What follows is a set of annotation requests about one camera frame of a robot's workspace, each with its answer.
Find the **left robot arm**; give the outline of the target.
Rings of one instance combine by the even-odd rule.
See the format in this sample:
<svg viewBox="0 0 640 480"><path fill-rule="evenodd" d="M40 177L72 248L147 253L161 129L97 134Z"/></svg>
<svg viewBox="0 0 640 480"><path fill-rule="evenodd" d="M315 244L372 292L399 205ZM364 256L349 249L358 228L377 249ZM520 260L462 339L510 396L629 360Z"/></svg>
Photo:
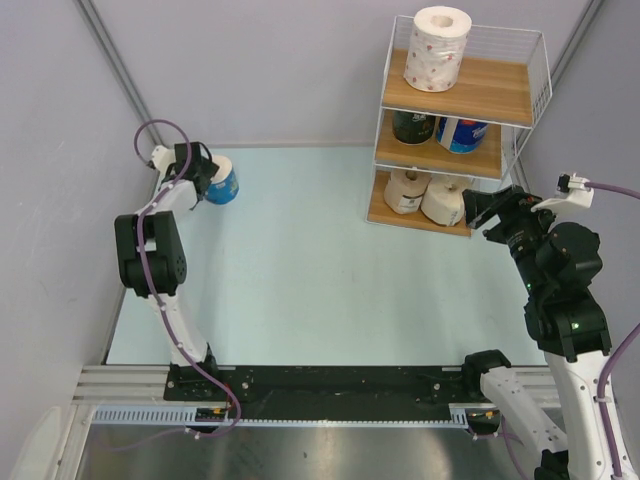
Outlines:
<svg viewBox="0 0 640 480"><path fill-rule="evenodd" d="M219 392L221 376L181 294L188 266L178 220L203 199L218 166L200 142L156 147L151 166L164 174L158 192L137 212L114 221L119 276L164 326L171 352L169 386L186 386L207 400Z"/></svg>

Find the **light blue paper roll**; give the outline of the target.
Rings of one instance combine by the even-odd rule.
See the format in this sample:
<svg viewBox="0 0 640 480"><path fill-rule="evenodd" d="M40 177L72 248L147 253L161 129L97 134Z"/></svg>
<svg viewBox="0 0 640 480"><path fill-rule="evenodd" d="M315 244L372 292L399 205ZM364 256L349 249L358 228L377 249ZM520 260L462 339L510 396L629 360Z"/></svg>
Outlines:
<svg viewBox="0 0 640 480"><path fill-rule="evenodd" d="M231 160L223 155L214 155L212 163L218 167L211 178L205 199L212 204L225 205L234 200L239 191L239 185Z"/></svg>

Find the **floral white paper roll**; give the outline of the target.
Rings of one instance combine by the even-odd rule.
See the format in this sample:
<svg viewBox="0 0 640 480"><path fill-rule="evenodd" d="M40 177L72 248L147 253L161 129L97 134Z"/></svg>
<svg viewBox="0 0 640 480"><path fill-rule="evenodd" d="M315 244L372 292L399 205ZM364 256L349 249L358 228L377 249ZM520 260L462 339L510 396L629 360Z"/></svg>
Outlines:
<svg viewBox="0 0 640 480"><path fill-rule="evenodd" d="M472 27L471 17L448 6L421 9L413 18L404 79L414 89L437 93L458 79Z"/></svg>

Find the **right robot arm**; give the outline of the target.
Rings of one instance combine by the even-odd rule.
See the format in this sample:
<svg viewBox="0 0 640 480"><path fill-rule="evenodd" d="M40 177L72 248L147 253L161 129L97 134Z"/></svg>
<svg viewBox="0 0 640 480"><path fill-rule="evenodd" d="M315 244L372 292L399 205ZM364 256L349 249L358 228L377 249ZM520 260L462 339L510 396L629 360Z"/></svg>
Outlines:
<svg viewBox="0 0 640 480"><path fill-rule="evenodd" d="M466 190L465 221L486 240L508 247L527 291L524 319L555 382L564 425L558 427L522 387L499 350L466 357L461 388L488 399L505 436L515 434L538 463L536 479L636 479L626 450L611 373L622 353L612 347L606 316L589 290L602 269L599 236L559 215L590 208L594 185L567 176L543 200L512 185L495 193Z"/></svg>

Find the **dark green paper roll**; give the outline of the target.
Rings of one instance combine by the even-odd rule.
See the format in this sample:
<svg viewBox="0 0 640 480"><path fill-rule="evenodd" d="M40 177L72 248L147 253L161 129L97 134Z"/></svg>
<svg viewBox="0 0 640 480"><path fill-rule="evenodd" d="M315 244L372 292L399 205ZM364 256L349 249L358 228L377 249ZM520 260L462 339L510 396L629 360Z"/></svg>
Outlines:
<svg viewBox="0 0 640 480"><path fill-rule="evenodd" d="M433 136L435 121L435 116L395 111L392 117L392 132L394 137L403 144L419 145Z"/></svg>

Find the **white wire wooden shelf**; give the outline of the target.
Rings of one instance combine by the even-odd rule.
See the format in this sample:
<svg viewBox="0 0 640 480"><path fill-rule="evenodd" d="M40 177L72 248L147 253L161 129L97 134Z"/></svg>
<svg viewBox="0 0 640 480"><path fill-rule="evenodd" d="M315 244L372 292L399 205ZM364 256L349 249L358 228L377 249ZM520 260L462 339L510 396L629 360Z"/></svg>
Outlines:
<svg viewBox="0 0 640 480"><path fill-rule="evenodd" d="M463 221L443 226L420 211L394 212L383 199L385 187L393 171L404 170L467 178L490 192L502 188L552 98L545 38L537 30L474 25L456 84L446 92L426 93L410 87L403 77L412 24L412 17L398 15L391 30L366 220L468 237L471 232ZM453 132L448 128L436 128L429 140L410 146L392 133L397 112L431 116L452 126L481 122L488 131L472 153L450 151Z"/></svg>

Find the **brown paper roll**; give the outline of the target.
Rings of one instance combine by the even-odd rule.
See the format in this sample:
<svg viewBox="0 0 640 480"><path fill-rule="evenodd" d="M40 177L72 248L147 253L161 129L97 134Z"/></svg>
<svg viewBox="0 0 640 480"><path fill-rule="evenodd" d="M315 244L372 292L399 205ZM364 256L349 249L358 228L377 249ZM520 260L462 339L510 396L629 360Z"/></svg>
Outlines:
<svg viewBox="0 0 640 480"><path fill-rule="evenodd" d="M393 169L384 189L384 201L396 214L414 213L421 205L430 180L430 173Z"/></svg>

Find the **blue Tempo paper roll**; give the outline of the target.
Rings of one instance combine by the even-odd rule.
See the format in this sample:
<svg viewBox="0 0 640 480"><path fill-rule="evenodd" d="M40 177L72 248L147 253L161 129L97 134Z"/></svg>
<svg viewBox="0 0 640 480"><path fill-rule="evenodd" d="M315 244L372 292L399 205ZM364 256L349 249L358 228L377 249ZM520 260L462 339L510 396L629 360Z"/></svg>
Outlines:
<svg viewBox="0 0 640 480"><path fill-rule="evenodd" d="M436 139L439 145L450 153L468 154L482 144L488 127L484 122L440 117Z"/></svg>

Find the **cream paper roll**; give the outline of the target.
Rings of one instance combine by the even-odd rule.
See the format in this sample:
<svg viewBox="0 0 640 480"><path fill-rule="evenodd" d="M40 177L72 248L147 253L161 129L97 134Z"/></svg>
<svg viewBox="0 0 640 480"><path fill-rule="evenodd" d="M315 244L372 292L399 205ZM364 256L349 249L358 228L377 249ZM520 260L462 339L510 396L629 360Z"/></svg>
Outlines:
<svg viewBox="0 0 640 480"><path fill-rule="evenodd" d="M472 186L466 177L433 175L423 196L420 210L441 226L454 226L464 214L462 193Z"/></svg>

